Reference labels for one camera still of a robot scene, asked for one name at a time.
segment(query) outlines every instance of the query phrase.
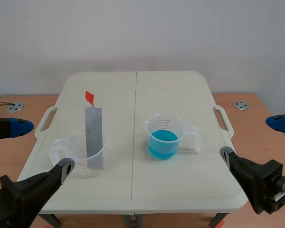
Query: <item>wooden table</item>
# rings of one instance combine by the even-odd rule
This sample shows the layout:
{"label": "wooden table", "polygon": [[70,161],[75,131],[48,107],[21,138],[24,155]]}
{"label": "wooden table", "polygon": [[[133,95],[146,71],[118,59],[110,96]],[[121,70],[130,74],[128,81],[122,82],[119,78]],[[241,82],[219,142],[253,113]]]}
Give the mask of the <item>wooden table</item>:
{"label": "wooden table", "polygon": [[[271,130],[265,119],[270,116],[264,104],[256,94],[214,94],[216,104],[222,106],[231,121],[235,135],[232,143],[239,156],[257,163],[274,159],[284,165],[285,173],[285,136]],[[7,106],[0,107],[0,117],[27,119],[38,125],[43,113],[55,104],[58,96],[4,96],[0,101],[23,102],[25,107],[18,113],[8,113]],[[250,104],[247,111],[233,107],[234,100],[244,100]],[[16,181],[34,144],[34,131],[16,139],[0,140],[0,176],[8,175]],[[154,214],[145,215],[143,225],[146,228],[206,228],[214,214]],[[124,228],[124,220],[117,215],[58,215],[63,228],[103,227]],[[285,228],[285,206],[278,212],[257,215],[250,204],[236,213],[228,215],[224,228]],[[32,227],[40,228],[46,224],[37,217]]]}

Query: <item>measuring cup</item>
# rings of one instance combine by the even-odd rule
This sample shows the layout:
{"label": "measuring cup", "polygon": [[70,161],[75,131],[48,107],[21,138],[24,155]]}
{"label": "measuring cup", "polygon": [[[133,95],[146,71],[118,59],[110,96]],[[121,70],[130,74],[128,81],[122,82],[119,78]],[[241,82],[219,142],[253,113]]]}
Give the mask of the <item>measuring cup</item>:
{"label": "measuring cup", "polygon": [[54,140],[51,151],[48,153],[55,166],[62,158],[74,159],[75,169],[80,169],[85,176],[95,176],[106,168],[106,148],[110,140],[103,137],[103,147],[95,155],[86,156],[85,133],[74,132],[67,139]]}
{"label": "measuring cup", "polygon": [[149,134],[150,153],[160,159],[172,157],[184,136],[193,136],[194,151],[200,153],[200,132],[196,126],[183,124],[182,121],[168,114],[156,114],[143,123]]}

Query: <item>blue liquid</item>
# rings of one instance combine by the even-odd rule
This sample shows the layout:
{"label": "blue liquid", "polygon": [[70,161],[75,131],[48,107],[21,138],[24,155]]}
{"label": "blue liquid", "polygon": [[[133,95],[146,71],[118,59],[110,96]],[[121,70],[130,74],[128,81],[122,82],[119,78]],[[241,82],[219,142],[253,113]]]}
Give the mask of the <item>blue liquid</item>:
{"label": "blue liquid", "polygon": [[159,140],[170,142],[159,142],[150,137],[149,150],[154,157],[168,159],[176,153],[179,142],[171,142],[178,139],[174,133],[166,130],[159,130],[153,132],[152,135]]}

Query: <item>table leg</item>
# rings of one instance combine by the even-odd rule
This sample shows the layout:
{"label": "table leg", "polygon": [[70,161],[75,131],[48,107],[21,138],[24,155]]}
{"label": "table leg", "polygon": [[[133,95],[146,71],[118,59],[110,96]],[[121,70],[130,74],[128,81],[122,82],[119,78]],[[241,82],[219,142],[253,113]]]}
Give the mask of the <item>table leg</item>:
{"label": "table leg", "polygon": [[143,228],[143,215],[136,215],[137,228]]}
{"label": "table leg", "polygon": [[212,221],[210,222],[209,226],[211,228],[215,228],[229,213],[217,213]]}
{"label": "table leg", "polygon": [[39,216],[42,217],[46,222],[48,222],[54,228],[60,227],[60,222],[55,215],[53,215],[53,214],[39,214]]}
{"label": "table leg", "polygon": [[131,215],[122,215],[125,221],[127,228],[132,228]]}

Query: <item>white table top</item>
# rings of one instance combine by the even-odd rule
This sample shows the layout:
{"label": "white table top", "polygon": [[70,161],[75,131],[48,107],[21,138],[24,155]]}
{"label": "white table top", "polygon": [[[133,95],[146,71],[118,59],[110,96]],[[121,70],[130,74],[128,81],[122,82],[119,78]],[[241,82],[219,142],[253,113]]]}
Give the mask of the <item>white table top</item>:
{"label": "white table top", "polygon": [[[103,132],[112,140],[108,168],[92,178],[80,178],[74,170],[40,213],[233,212],[247,202],[219,156],[220,147],[232,147],[233,133],[219,128],[213,97],[204,77],[196,72],[72,76],[55,104],[57,112],[49,129],[39,134],[38,126],[38,140],[19,180],[50,170],[52,142],[85,128],[85,91],[95,94],[95,107],[102,108]],[[152,159],[145,149],[142,123],[156,113],[173,114],[198,126],[201,155]]]}
{"label": "white table top", "polygon": [[136,72],[79,73],[67,81],[56,105],[55,117],[41,132],[19,180],[52,168],[48,151],[55,139],[67,138],[85,129],[86,91],[102,108],[103,133],[111,139],[108,167],[86,178],[76,168],[43,207],[40,214],[133,214],[131,184]]}
{"label": "white table top", "polygon": [[[247,202],[220,157],[219,149],[232,143],[218,125],[215,107],[201,74],[137,72],[131,203],[135,214],[233,212]],[[197,126],[201,154],[178,151],[168,160],[152,158],[142,123],[155,113],[172,114]]]}

